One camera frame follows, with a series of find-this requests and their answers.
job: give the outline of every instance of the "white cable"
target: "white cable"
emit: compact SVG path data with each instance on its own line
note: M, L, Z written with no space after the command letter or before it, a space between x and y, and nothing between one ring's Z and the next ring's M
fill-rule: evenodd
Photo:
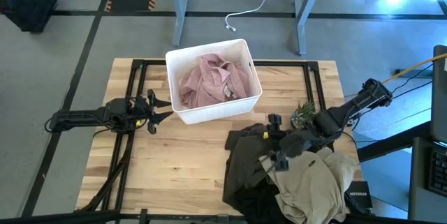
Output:
M430 109L432 109L432 108L431 108L431 107L430 107L430 108L427 108L427 109L425 109L425 110L422 110L422 111L420 111L420 112L417 112L417 113L415 113L415 114L412 114L412 115L410 115L410 116L407 116L407 117L405 117L405 118L403 118L403 119L400 119L400 120L398 120L398 121L396 121L396 122L394 122L394 123L392 123L392 124L389 124L389 125L387 125L387 126L381 126L381 127L375 128L375 129L366 130L366 131L363 131L363 132L361 132L361 133L359 133L359 134L362 134L362 133L368 133L368 132L370 132L370 131L374 131L374 130L380 130L380 129L382 129L382 128L387 128L387 127L389 127L389 126L395 125L395 124L397 124L397 123L399 123L399 122L401 122L401 121L404 121L405 119L408 119L408 118L410 118L410 117L412 117L412 116L416 116L417 114L423 113L423 112L428 111L428 110L430 110Z
M256 12L256 11L258 11L260 8L262 8L262 6L264 5L264 3L265 3L265 0L263 0L263 2L260 4L260 6L259 6L258 8L253 9L253 10L247 10L247 11L244 11L244 12L228 14L227 16L225 16L225 24L226 24L226 28L229 29L229 30L231 30L232 32L235 32L235 31L236 31L236 28L235 28L235 27L232 27L231 25L229 25L229 23L228 23L228 18L229 18L230 16L234 16L234 15L242 15L242 14L246 14L246 13Z

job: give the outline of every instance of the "black cloth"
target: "black cloth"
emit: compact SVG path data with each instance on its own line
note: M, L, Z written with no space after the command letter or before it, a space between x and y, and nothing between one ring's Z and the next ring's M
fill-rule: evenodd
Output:
M262 138L265 130L263 124L254 124L228 134L225 148L231 153L226 162L223 201L232 207L234 194L241 186L254 187L267 176L258 160L272 149L270 142Z
M255 187L239 188L234 194L235 209L243 214L248 224L289 224L284 217L274 197L279 194L276 185L271 185L267 179L262 179Z

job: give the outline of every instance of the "wooden tabletop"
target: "wooden tabletop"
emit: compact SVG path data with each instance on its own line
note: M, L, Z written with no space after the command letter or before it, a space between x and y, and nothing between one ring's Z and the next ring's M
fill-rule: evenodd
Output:
M105 93L104 103L122 98L132 59L115 59ZM321 84L327 107L344 103L337 66L334 61L319 61ZM124 213L239 215L222 202L224 173L229 151L224 149L230 130L240 130L254 123L268 123L269 113L281 114L283 129L290 128L290 115L298 103L307 101L302 67L256 67L263 95L250 113L225 119L186 125L173 114L151 135L146 128L135 133L129 173L124 194ZM314 75L311 84L318 109ZM157 98L170 100L165 66L149 66L144 91L153 89ZM157 112L171 110L162 108ZM345 132L352 134L350 128ZM99 133L93 141L77 208L85 206L107 179L115 134ZM358 160L356 146L346 135L335 141L335 150ZM355 180L363 180L360 166ZM115 202L115 191L111 200Z

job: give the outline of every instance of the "desk leg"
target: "desk leg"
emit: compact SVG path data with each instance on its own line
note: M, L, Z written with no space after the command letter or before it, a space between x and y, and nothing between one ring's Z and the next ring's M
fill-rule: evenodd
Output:
M175 7L175 28L173 35L173 46L180 46L180 38L182 37L184 16L186 13L186 5L188 4L188 0L173 0Z
M315 0L304 0L302 3L301 0L295 0L295 17L297 22L296 31L299 55L307 53L305 24L314 4Z

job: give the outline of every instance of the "yellow cable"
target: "yellow cable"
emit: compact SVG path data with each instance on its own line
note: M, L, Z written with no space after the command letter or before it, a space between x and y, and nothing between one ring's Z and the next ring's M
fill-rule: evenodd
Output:
M405 74L405 73L408 73L410 70L414 70L415 68L417 68L417 67L419 67L419 66L421 66L421 65L423 65L423 64L426 64L426 63L428 63L428 62L430 62L430 61L436 61L436 60L438 60L438 59L442 59L442 58L446 58L446 57L447 57L447 53L445 53L445 54L440 54L440 55L438 55L438 56L432 57L431 59L427 59L427 60L425 60L425 61L422 61L422 62L420 62L419 64L416 64L415 66L412 66L412 67L410 67L410 68L408 68L408 69L406 69L406 70L404 70L404 71L401 71L401 72L399 72L398 74L396 74L396 75L394 75L394 76L388 78L387 80L383 81L382 84L385 84L385 83L387 83L387 82L389 82L389 81L391 81L391 80L393 80L393 79L395 79L395 78L397 78L397 77L400 77L401 75L403 75L403 74ZM345 98L347 98L347 97L349 97L349 96L355 96L355 95L357 95L357 94L347 95L347 96L345 96Z

